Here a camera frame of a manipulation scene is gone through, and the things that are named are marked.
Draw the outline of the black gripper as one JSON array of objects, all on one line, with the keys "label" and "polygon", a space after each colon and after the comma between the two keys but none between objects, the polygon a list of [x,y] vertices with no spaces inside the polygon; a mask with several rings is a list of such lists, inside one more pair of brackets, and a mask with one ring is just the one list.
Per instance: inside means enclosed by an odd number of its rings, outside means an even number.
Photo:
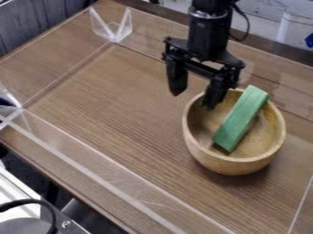
[{"label": "black gripper", "polygon": [[188,83],[188,72],[204,77],[206,87],[202,105],[211,111],[228,89],[238,83],[244,63],[227,51],[232,8],[215,12],[190,9],[191,21],[186,39],[165,37],[161,60],[165,63],[168,89],[178,96]]}]

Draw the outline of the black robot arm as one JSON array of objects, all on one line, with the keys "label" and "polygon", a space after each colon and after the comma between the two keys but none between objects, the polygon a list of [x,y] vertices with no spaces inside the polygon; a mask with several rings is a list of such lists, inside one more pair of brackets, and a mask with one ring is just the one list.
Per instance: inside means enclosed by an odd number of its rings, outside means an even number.
[{"label": "black robot arm", "polygon": [[186,39],[165,37],[161,60],[170,92],[178,96],[188,86],[188,72],[210,80],[202,105],[212,110],[234,89],[246,64],[227,51],[232,12],[238,0],[192,0]]}]

